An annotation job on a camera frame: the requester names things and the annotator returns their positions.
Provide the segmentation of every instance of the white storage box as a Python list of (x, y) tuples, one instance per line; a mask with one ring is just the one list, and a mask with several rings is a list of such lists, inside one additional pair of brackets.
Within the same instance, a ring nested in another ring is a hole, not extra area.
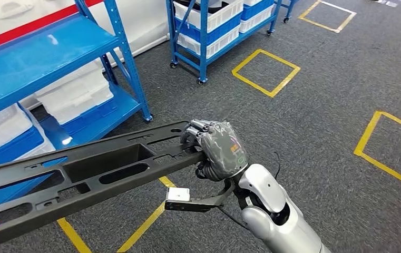
[(252, 17), (249, 20), (241, 20), (241, 27), (239, 28), (240, 33), (246, 33), (248, 30), (252, 29), (262, 21), (268, 19), (271, 16), (273, 6), (271, 5), (270, 7), (266, 8), (256, 16)]
[[(207, 59), (215, 55), (222, 48), (228, 45), (230, 42), (234, 41), (239, 36), (239, 25), (233, 28), (231, 31), (225, 33), (224, 36), (218, 38), (216, 41), (207, 46)], [(193, 50), (197, 55), (200, 56), (200, 43), (194, 39), (180, 34), (177, 43), (183, 47)]]
[(78, 80), (83, 76), (88, 76), (93, 74), (93, 72), (98, 72), (100, 76), (102, 76), (102, 66), (99, 66), (96, 61), (92, 61), (84, 66), (80, 67), (79, 69), (73, 71), (72, 73), (60, 78), (56, 82), (49, 84), (48, 86), (36, 91), (34, 94), (36, 96), (42, 96), (47, 92), (50, 92), (63, 84), (66, 84), (70, 81)]
[(46, 93), (38, 94), (36, 92), (35, 95), (36, 99), (44, 106), (50, 107), (50, 104), (58, 103), (64, 107), (66, 102), (71, 102), (89, 92), (99, 90), (101, 87), (107, 86), (108, 83), (102, 74), (102, 70), (99, 69)]
[(100, 105), (111, 98), (113, 98), (113, 94), (110, 91), (109, 83), (107, 82), (105, 86), (102, 86), (98, 90), (89, 92), (75, 100), (68, 101), (69, 103), (66, 103), (64, 107), (59, 105), (59, 101), (56, 101), (56, 103), (51, 106), (44, 104), (44, 107), (60, 125), (63, 125), (78, 117), (83, 112), (96, 105)]
[(262, 0), (243, 0), (243, 4), (246, 4), (248, 6), (253, 6), (257, 3), (259, 3)]
[(0, 147), (33, 126), (28, 116), (13, 104), (0, 111)]
[[(210, 14), (208, 13), (208, 21), (207, 21), (207, 33), (210, 33), (221, 24), (225, 23), (232, 17), (238, 15), (243, 11), (243, 1), (244, 0), (223, 0), (227, 2), (228, 5), (221, 9), (220, 11)], [(174, 2), (175, 6), (175, 16), (183, 20), (188, 7), (181, 5), (177, 2)], [(191, 24), (200, 29), (200, 11), (191, 10), (189, 13), (187, 21)]]

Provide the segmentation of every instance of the blue storage crate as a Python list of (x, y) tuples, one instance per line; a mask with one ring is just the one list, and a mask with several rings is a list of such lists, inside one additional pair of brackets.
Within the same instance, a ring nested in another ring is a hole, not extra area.
[(44, 142), (39, 130), (32, 126), (7, 144), (0, 147), (0, 164), (11, 162)]
[(84, 129), (92, 121), (98, 120), (102, 117), (109, 115), (110, 113), (116, 111), (116, 103), (113, 98), (105, 101), (104, 103), (97, 105), (78, 117), (68, 121), (67, 123), (61, 125), (63, 129), (69, 134), (75, 134), (78, 131)]
[[(175, 19), (175, 26), (179, 27), (180, 23), (182, 21), (178, 18)], [(225, 35), (225, 33), (231, 31), (233, 28), (238, 26), (241, 22), (241, 13), (238, 15), (232, 17), (230, 20), (226, 21), (225, 23), (221, 24), (218, 26), (216, 29), (211, 31), (210, 33), (207, 33), (207, 46), (216, 41), (218, 38), (222, 37)], [(183, 33), (186, 36), (189, 36), (193, 38), (195, 41), (200, 43), (200, 28), (197, 28), (196, 26), (192, 24), (188, 24), (188, 21), (186, 21), (183, 25), (182, 28), (180, 29), (180, 33)]]
[(258, 13), (260, 13), (263, 10), (270, 7), (272, 4), (273, 4), (273, 0), (262, 0), (253, 6), (248, 6), (248, 5), (244, 4), (241, 19), (249, 20), (250, 18), (257, 15)]

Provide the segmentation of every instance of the blue metal shelf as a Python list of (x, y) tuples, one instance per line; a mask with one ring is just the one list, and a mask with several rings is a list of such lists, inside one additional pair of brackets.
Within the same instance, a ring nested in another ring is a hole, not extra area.
[[(57, 149), (100, 139), (138, 110), (145, 120), (152, 120), (116, 2), (103, 2), (115, 35), (97, 25), (85, 1), (75, 0), (77, 14), (0, 46), (0, 110), (100, 57), (118, 107), (71, 137), (53, 117), (43, 120), (45, 134)], [(120, 48), (126, 67), (114, 53), (116, 47)], [(134, 98), (115, 85), (107, 52), (127, 79)], [(21, 197), (49, 176), (0, 189), (0, 203)]]
[(93, 121), (86, 128), (72, 136), (70, 136), (51, 116), (40, 122), (45, 130), (45, 134), (56, 149), (64, 149), (100, 139), (141, 109), (142, 104), (138, 103), (117, 85), (111, 84), (110, 90), (113, 93), (113, 99), (118, 109), (99, 120)]
[(0, 46), (0, 110), (120, 44), (117, 37), (75, 14)]
[[(273, 0), (274, 3), (276, 3), (275, 11), (271, 17), (266, 19), (265, 21), (261, 22), (254, 28), (250, 29), (244, 34), (239, 34), (238, 38), (229, 43), (227, 46), (225, 46), (223, 49), (221, 49), (219, 52), (217, 52), (215, 55), (207, 59), (207, 21), (208, 21), (208, 0), (203, 0), (200, 4), (200, 56), (193, 52), (192, 50), (189, 50), (187, 48), (184, 48), (180, 45), (177, 44), (177, 39), (180, 34), (180, 30), (183, 28), (185, 25), (185, 22), (188, 20), (188, 16), (190, 11), (192, 10), (193, 4), (195, 0), (191, 0), (190, 5), (188, 6), (188, 10), (183, 17), (183, 20), (177, 20), (176, 22), (176, 17), (174, 14), (174, 7), (173, 7), (173, 0), (166, 0), (167, 4), (167, 10), (168, 10), (168, 23), (169, 23), (169, 35), (170, 35), (170, 48), (171, 48), (171, 53), (172, 53), (172, 59), (171, 59), (171, 64), (172, 65), (177, 65), (179, 63), (179, 59), (188, 63), (190, 66), (195, 68), (200, 72), (200, 76), (198, 78), (198, 83), (203, 84), (205, 83), (207, 79), (207, 66), (211, 64), (213, 61), (215, 61), (217, 58), (222, 56), (224, 53), (228, 52), (231, 50), (233, 47), (235, 47), (237, 44), (245, 40), (247, 37), (255, 33), (255, 31), (261, 29), (268, 23), (270, 23), (270, 27), (267, 30), (267, 34), (270, 35), (275, 31), (275, 22), (276, 18), (278, 17), (278, 12), (279, 8), (282, 6), (282, 0)], [(196, 58), (199, 59), (199, 64), (193, 62), (192, 60), (186, 58), (179, 52), (179, 48), (182, 48), (195, 56)]]

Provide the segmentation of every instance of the cable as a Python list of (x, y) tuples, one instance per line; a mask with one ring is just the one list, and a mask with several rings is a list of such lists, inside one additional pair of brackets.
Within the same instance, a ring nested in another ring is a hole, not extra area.
[(234, 218), (231, 214), (227, 213), (221, 206), (218, 206), (219, 210), (223, 212), (224, 215), (228, 216), (232, 221), (234, 221), (236, 224), (240, 225), (241, 227), (245, 228), (248, 230), (248, 228), (242, 224), (240, 221), (238, 221), (236, 218)]
[(281, 159), (279, 158), (279, 155), (276, 151), (273, 151), (273, 153), (275, 153), (276, 156), (278, 156), (278, 171), (275, 174), (275, 180), (276, 180), (276, 178), (278, 177), (279, 171), (281, 170)]

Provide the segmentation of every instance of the floor marking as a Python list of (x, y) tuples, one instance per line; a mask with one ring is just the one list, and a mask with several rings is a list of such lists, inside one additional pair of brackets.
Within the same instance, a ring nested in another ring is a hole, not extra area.
[[(329, 5), (330, 7), (334, 7), (334, 8), (336, 8), (336, 9), (345, 11), (345, 12), (349, 13), (349, 17), (347, 17), (347, 18), (343, 21), (343, 23), (342, 23), (338, 28), (336, 28), (336, 29), (331, 28), (331, 27), (326, 26), (326, 25), (319, 24), (319, 23), (317, 23), (317, 22), (315, 22), (315, 21), (312, 21), (312, 20), (309, 20), (308, 18), (306, 18), (306, 15), (309, 14), (310, 11), (312, 11), (313, 8), (317, 7), (317, 5), (318, 5), (319, 3), (326, 4), (326, 5)], [(357, 14), (356, 12), (353, 12), (353, 11), (350, 11), (350, 10), (348, 10), (348, 9), (342, 8), (342, 7), (337, 6), (337, 5), (335, 5), (335, 4), (331, 4), (331, 3), (324, 2), (324, 1), (321, 1), (321, 0), (317, 0), (314, 4), (312, 4), (311, 7), (309, 7), (305, 12), (303, 12), (301, 15), (299, 15), (298, 18), (299, 18), (300, 20), (304, 20), (304, 21), (306, 21), (306, 22), (309, 22), (309, 23), (314, 24), (314, 25), (316, 25), (316, 26), (319, 26), (319, 27), (321, 27), (321, 28), (324, 28), (324, 29), (333, 31), (333, 32), (335, 32), (335, 33), (339, 33), (341, 30), (343, 30), (343, 28), (345, 28), (345, 26), (349, 23), (349, 21), (351, 21), (351, 19), (353, 19), (353, 17), (354, 17), (356, 14)]]
[[(287, 66), (289, 66), (289, 67), (291, 67), (291, 68), (294, 69), (294, 70), (293, 70), (292, 72), (290, 72), (290, 74), (289, 74), (280, 84), (278, 84), (278, 86), (276, 86), (276, 88), (275, 88), (274, 90), (272, 90), (272, 91), (268, 91), (268, 90), (262, 88), (261, 86), (259, 86), (259, 85), (255, 84), (255, 83), (253, 83), (252, 81), (248, 80), (247, 78), (243, 77), (242, 75), (240, 75), (240, 74), (238, 73), (247, 63), (249, 63), (251, 60), (253, 60), (253, 58), (255, 58), (256, 55), (258, 55), (258, 54), (260, 54), (260, 53), (265, 54), (265, 55), (267, 55), (267, 56), (269, 56), (269, 57), (271, 57), (271, 58), (273, 58), (273, 59), (275, 59), (275, 60), (277, 60), (277, 61), (279, 61), (279, 62), (281, 62), (281, 63), (283, 63), (283, 64), (285, 64), (285, 65), (287, 65)], [(298, 67), (297, 65), (295, 65), (295, 64), (293, 64), (293, 63), (291, 63), (291, 62), (288, 62), (288, 61), (286, 61), (286, 60), (284, 60), (284, 59), (282, 59), (282, 58), (280, 58), (280, 57), (277, 57), (276, 55), (271, 54), (271, 53), (269, 53), (269, 52), (267, 52), (267, 51), (265, 51), (265, 50), (258, 49), (258, 50), (256, 50), (256, 51), (254, 51), (252, 54), (250, 54), (250, 56), (248, 56), (248, 57), (247, 57), (245, 60), (243, 60), (241, 63), (239, 63), (239, 65), (236, 66), (236, 67), (231, 71), (231, 73), (232, 73), (235, 77), (237, 77), (238, 79), (240, 79), (241, 81), (243, 81), (243, 82), (245, 82), (245, 83), (247, 83), (247, 84), (250, 84), (250, 85), (253, 86), (255, 89), (261, 91), (261, 92), (264, 93), (265, 95), (267, 95), (267, 96), (269, 96), (269, 97), (272, 98), (272, 97), (276, 96), (276, 94), (278, 94), (278, 92), (280, 92), (281, 89), (282, 89), (284, 86), (286, 86), (286, 85), (290, 82), (290, 80), (292, 80), (292, 78), (294, 78), (294, 76), (295, 76), (295, 75), (298, 73), (298, 71), (300, 71), (300, 70), (301, 70), (301, 68)]]
[(80, 253), (92, 253), (81, 237), (73, 229), (72, 225), (65, 218), (57, 220), (57, 223), (59, 226), (61, 226), (62, 230), (64, 230), (64, 233)]
[(366, 127), (365, 132), (361, 136), (360, 141), (358, 142), (358, 144), (354, 150), (354, 154), (364, 158), (366, 161), (370, 162), (374, 166), (384, 170), (388, 174), (392, 175), (393, 177), (395, 177), (401, 181), (401, 174), (399, 174), (395, 170), (391, 169), (390, 167), (384, 165), (383, 163), (377, 161), (376, 159), (368, 156), (367, 154), (363, 153), (363, 149), (365, 148), (366, 144), (368, 143), (368, 140), (371, 137), (371, 134), (373, 133), (374, 128), (376, 127), (377, 122), (379, 121), (379, 119), (382, 115), (401, 124), (401, 119), (399, 119), (387, 112), (376, 111), (374, 113), (372, 119), (370, 120), (368, 126)]
[[(160, 177), (160, 182), (162, 182), (166, 187), (176, 187), (168, 177)], [(128, 251), (138, 239), (151, 227), (151, 225), (157, 220), (157, 218), (164, 212), (164, 202), (157, 207), (157, 209), (143, 222), (143, 224), (127, 239), (127, 241), (116, 251), (116, 252), (126, 252)]]

